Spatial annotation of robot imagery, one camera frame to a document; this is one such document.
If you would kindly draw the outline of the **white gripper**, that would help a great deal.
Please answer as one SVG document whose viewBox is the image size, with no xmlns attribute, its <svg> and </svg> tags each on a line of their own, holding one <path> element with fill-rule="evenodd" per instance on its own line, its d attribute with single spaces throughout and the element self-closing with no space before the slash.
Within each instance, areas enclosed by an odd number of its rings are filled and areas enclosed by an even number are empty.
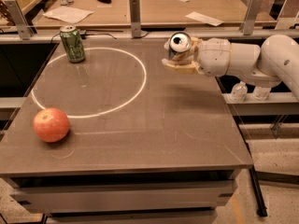
<svg viewBox="0 0 299 224">
<path fill-rule="evenodd" d="M 169 58 L 169 40 L 164 44 L 164 48 L 168 51 Z M 198 49 L 198 39 L 191 38 L 191 48 L 183 53 L 176 55 L 170 60 L 184 60 L 192 56 Z M 198 49 L 198 62 L 200 70 L 207 76 L 221 77 L 226 74 L 230 62 L 231 43 L 227 39 L 210 38 L 202 41 Z M 182 74 L 198 74 L 198 63 L 191 61 L 190 63 L 178 63 L 162 59 L 163 66 L 171 71 Z"/>
</svg>

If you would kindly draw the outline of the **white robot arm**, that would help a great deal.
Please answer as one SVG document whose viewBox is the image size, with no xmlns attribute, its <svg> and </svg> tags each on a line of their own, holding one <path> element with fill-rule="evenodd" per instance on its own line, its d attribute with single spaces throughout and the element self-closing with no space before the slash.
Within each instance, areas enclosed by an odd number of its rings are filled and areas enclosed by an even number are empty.
<svg viewBox="0 0 299 224">
<path fill-rule="evenodd" d="M 173 71 L 208 77 L 233 76 L 261 88 L 284 83 L 299 99 L 299 44 L 286 35 L 271 35 L 258 46 L 175 33 L 164 48 L 168 56 L 162 64 Z"/>
</svg>

